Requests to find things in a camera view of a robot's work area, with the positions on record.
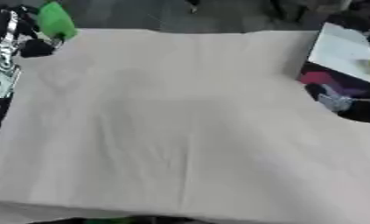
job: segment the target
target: green object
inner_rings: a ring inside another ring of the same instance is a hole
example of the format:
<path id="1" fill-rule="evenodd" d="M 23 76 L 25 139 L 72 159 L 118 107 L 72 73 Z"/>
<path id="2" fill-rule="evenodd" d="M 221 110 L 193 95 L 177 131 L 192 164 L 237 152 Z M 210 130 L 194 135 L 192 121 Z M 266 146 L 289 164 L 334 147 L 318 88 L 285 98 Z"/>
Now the green object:
<path id="1" fill-rule="evenodd" d="M 77 34 L 73 20 L 57 2 L 43 6 L 37 21 L 40 30 L 51 39 L 57 35 L 64 35 L 65 40 L 69 40 Z"/>

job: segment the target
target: dark floor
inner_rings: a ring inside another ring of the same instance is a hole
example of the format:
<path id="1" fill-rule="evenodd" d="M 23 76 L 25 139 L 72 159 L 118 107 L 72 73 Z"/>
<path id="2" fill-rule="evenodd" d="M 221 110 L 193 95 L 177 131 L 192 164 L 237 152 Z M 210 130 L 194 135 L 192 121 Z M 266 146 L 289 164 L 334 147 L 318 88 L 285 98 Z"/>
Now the dark floor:
<path id="1" fill-rule="evenodd" d="M 148 29 L 180 33 L 316 30 L 319 15 L 308 13 L 301 24 L 273 19 L 269 0 L 203 0 L 197 14 L 185 0 L 59 0 L 81 28 Z M 0 0 L 41 5 L 45 0 Z M 285 5 L 289 15 L 295 5 Z"/>

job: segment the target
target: beige cloth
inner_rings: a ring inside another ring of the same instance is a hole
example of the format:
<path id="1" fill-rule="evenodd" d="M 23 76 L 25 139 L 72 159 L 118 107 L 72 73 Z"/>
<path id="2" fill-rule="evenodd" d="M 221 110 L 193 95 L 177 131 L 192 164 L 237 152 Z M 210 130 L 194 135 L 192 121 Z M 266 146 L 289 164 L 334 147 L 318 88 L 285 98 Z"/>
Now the beige cloth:
<path id="1" fill-rule="evenodd" d="M 315 36 L 85 30 L 23 60 L 0 133 L 0 224 L 370 224 L 370 124 L 294 80 Z"/>

